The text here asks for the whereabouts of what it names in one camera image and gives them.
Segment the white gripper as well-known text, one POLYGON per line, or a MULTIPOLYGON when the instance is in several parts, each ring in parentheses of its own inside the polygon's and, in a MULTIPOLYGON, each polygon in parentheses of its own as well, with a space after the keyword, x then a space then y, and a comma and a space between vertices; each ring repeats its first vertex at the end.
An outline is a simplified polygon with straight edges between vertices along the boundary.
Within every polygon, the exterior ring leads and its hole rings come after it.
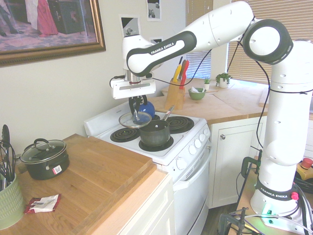
POLYGON ((148 100, 145 95, 156 92, 156 83, 153 79, 143 79, 137 84, 131 84, 124 79, 116 79, 111 83, 112 96, 114 99, 129 98, 129 107, 131 114, 135 114, 136 97, 138 97, 137 110, 140 112, 147 111, 148 100))

